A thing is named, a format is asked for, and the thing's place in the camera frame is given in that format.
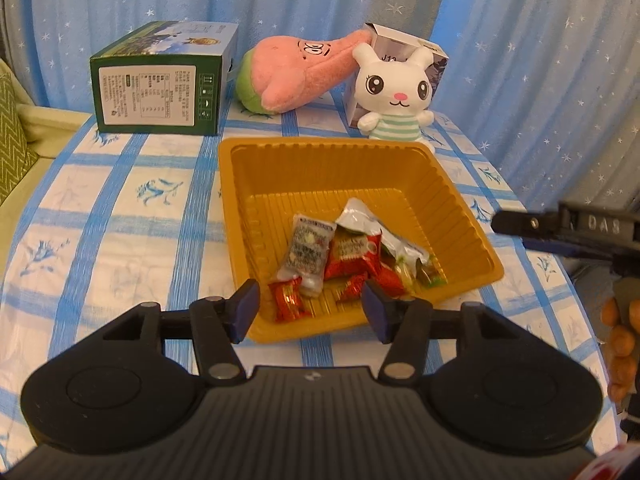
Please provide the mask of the person's right hand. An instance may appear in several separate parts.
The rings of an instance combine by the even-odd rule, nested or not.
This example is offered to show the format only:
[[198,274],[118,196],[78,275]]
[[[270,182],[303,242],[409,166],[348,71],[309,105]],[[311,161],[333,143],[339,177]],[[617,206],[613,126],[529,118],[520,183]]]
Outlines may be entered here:
[[629,326],[620,322],[620,309],[614,298],[604,304],[601,312],[601,321],[611,329],[605,361],[610,378],[608,396],[615,403],[622,402],[632,389],[638,370],[638,360],[632,356],[640,330],[638,300],[631,301],[628,314]]

